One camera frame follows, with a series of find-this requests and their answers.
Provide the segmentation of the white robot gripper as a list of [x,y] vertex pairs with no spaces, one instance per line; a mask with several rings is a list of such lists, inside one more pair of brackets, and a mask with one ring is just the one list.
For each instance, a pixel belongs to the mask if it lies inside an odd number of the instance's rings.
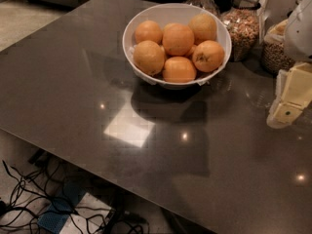
[[312,0],[302,0],[289,16],[284,47],[289,58],[303,62],[279,71],[277,100],[303,110],[312,101]]

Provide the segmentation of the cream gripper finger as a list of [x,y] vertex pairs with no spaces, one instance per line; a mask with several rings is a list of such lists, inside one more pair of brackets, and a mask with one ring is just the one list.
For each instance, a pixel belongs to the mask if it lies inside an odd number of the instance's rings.
[[306,102],[296,104],[276,98],[269,109],[266,124],[273,129],[283,129],[297,120],[306,107]]

